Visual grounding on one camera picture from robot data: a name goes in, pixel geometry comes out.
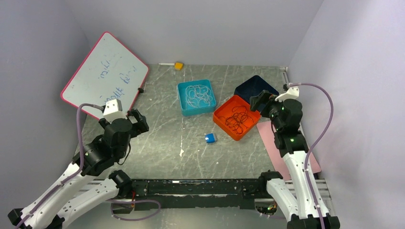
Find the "navy plastic box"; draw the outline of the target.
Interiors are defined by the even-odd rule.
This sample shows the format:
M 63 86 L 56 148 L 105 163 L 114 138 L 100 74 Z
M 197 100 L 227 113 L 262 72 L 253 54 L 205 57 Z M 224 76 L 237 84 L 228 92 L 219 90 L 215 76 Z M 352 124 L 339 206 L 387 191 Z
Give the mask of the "navy plastic box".
M 254 75 L 235 88 L 234 95 L 239 96 L 244 100 L 244 103 L 241 100 L 237 100 L 234 104 L 242 106 L 245 106 L 245 104 L 250 105 L 250 97 L 259 95 L 263 90 L 267 90 L 274 95 L 279 95 L 279 92 L 262 77 Z

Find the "teal plastic box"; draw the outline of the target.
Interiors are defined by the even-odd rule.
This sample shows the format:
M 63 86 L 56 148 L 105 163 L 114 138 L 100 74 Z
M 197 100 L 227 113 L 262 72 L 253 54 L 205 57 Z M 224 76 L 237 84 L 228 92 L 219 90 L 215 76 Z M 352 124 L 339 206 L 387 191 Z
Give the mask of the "teal plastic box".
M 217 105 L 211 82 L 208 79 L 179 83 L 177 92 L 183 116 L 211 113 Z

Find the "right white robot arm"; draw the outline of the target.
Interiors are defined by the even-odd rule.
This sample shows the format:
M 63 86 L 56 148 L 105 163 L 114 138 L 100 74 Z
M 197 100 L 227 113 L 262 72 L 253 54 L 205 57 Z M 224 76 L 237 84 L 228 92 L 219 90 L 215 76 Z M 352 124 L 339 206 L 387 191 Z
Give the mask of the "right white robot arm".
M 277 171 L 263 172 L 259 177 L 258 192 L 272 197 L 284 214 L 289 229 L 338 229 L 341 224 L 332 216 L 317 188 L 309 161 L 310 151 L 299 130 L 303 116 L 302 104 L 294 98 L 278 99 L 267 90 L 250 97 L 250 110 L 269 118 L 274 127 L 274 141 L 287 166 L 295 190 L 292 194 Z

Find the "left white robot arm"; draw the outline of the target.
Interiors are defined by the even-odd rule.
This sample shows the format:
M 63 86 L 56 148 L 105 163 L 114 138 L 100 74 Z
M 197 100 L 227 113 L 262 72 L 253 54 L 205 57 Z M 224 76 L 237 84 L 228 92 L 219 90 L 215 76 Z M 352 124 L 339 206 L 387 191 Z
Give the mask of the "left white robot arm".
M 89 191 L 77 192 L 96 179 L 104 170 L 124 158 L 130 140 L 149 130 L 145 116 L 137 109 L 126 114 L 104 110 L 99 120 L 104 129 L 90 144 L 81 147 L 63 174 L 46 193 L 25 208 L 15 208 L 8 218 L 18 229 L 65 229 L 78 217 L 112 198 L 127 198 L 133 182 L 122 170 Z

